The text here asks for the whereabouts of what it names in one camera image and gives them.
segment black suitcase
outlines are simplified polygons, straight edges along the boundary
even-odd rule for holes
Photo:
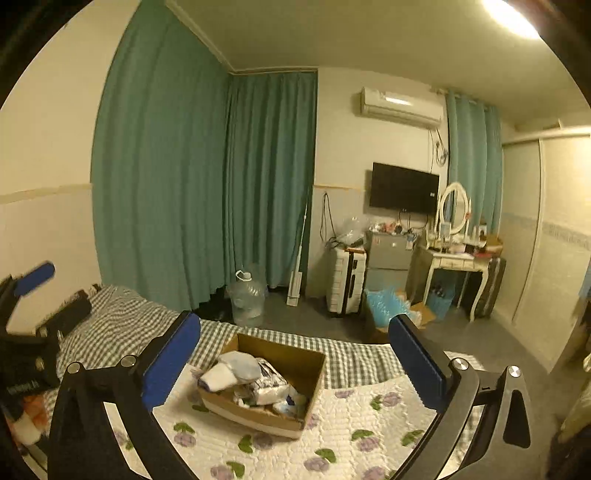
[[[499,294],[501,288],[501,280],[503,279],[503,273],[505,272],[507,260],[504,258],[496,257],[491,258],[488,264],[488,281],[478,304],[476,305],[475,316],[476,317],[489,317],[492,313],[492,308],[495,306],[496,297]],[[471,272],[468,277],[468,283],[466,284],[466,290],[462,297],[462,307],[466,310],[466,314],[470,315],[472,304],[476,298],[476,293],[480,288],[480,282],[482,281],[481,272]],[[456,292],[459,294],[462,290],[462,284],[458,285]]]

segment white suitcase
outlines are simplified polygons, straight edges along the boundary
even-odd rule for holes
[[[342,247],[333,248],[329,254],[329,283],[326,289],[326,304],[329,312],[346,314],[359,311],[366,254],[347,252]]]

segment floral quilt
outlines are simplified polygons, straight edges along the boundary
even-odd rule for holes
[[[375,385],[324,390],[302,437],[288,440],[209,412],[196,393],[198,376],[186,365],[154,416],[202,480],[384,480],[402,465],[435,416],[402,375]],[[127,463],[149,478],[116,407],[106,406]],[[452,456],[441,477],[458,466]]]

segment air conditioner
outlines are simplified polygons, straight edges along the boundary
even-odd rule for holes
[[[439,127],[443,120],[443,106],[429,100],[363,87],[361,114],[432,129]]]

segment ceiling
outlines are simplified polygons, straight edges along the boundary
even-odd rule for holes
[[[332,66],[454,87],[514,123],[588,111],[541,40],[480,0],[173,0],[234,70]]]

